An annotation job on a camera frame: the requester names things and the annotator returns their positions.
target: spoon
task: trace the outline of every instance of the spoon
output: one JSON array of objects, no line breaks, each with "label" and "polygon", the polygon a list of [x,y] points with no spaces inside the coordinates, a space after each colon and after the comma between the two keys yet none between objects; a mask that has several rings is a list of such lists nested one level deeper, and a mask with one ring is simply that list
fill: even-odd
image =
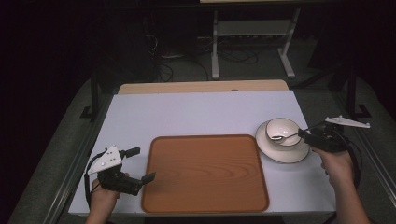
[{"label": "spoon", "polygon": [[[307,128],[307,129],[304,130],[304,132],[305,132],[305,131],[309,131],[309,130],[311,130],[311,129],[313,129],[313,128],[316,128],[316,127],[318,127],[319,125],[321,125],[321,124],[324,123],[324,122],[325,122],[325,121],[322,121],[322,122],[320,122],[320,123],[318,123],[318,124],[316,124],[316,125],[314,125],[314,126],[312,126],[312,127],[310,127],[310,128]],[[296,135],[296,134],[298,134],[298,132],[297,132],[297,133],[294,133],[294,134],[292,134],[292,135],[289,135],[289,136],[287,136],[287,137],[281,136],[281,135],[275,135],[275,136],[272,136],[272,137],[271,137],[271,140],[273,140],[274,142],[276,142],[276,143],[278,143],[278,144],[282,144],[282,143],[284,143],[284,142],[286,141],[286,139],[288,139],[288,138],[290,138],[290,137],[292,137],[292,136],[294,136],[294,135]]]},{"label": "spoon", "polygon": [[289,135],[289,136],[287,136],[287,137],[285,137],[285,136],[280,136],[280,135],[275,135],[275,136],[272,136],[271,137],[271,140],[273,140],[274,142],[276,142],[276,143],[278,143],[278,144],[282,144],[282,143],[284,143],[285,141],[286,141],[286,139],[288,139],[288,138],[290,138],[290,137],[292,137],[292,136],[294,136],[294,135],[296,135],[297,133],[294,133],[294,134],[292,134],[292,135]]}]

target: white saucer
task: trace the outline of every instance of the white saucer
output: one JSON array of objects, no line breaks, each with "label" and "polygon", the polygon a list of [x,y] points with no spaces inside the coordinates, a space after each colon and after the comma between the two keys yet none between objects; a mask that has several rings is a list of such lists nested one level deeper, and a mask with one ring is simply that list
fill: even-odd
[{"label": "white saucer", "polygon": [[301,161],[308,155],[309,145],[304,141],[300,141],[292,150],[279,150],[276,148],[265,132],[268,122],[266,121],[260,125],[256,132],[257,145],[266,156],[274,161],[293,163]]}]

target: cup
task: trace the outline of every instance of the cup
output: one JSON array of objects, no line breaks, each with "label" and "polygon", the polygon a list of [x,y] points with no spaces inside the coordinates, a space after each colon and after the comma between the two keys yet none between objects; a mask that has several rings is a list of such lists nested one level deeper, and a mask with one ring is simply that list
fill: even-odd
[{"label": "cup", "polygon": [[271,119],[265,128],[265,133],[271,143],[279,150],[292,150],[300,141],[300,127],[290,119]]}]

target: white bowl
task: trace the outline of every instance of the white bowl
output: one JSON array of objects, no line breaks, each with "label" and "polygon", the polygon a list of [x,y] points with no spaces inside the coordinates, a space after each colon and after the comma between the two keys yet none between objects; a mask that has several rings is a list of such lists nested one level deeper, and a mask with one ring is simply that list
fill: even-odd
[{"label": "white bowl", "polygon": [[[301,137],[297,135],[299,126],[290,119],[271,119],[265,129],[268,138],[275,144],[283,147],[292,147],[301,141]],[[284,141],[273,140],[276,136],[284,137]]]},{"label": "white bowl", "polygon": [[300,141],[294,146],[285,147],[269,139],[266,128],[270,121],[264,122],[257,129],[256,141],[259,149],[269,158],[282,163],[294,163],[303,160],[309,153],[309,145]]}]

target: wrist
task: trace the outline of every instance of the wrist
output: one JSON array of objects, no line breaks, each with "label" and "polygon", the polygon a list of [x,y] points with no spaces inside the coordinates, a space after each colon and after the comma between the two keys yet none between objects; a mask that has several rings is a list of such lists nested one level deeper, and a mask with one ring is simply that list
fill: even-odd
[{"label": "wrist", "polygon": [[355,185],[353,183],[352,179],[343,179],[340,181],[337,181],[335,184],[333,184],[334,190],[340,191],[340,190],[345,190],[345,189],[350,189],[350,188],[355,188]]},{"label": "wrist", "polygon": [[107,217],[96,215],[96,214],[89,214],[87,219],[85,220],[85,224],[106,224]]}]

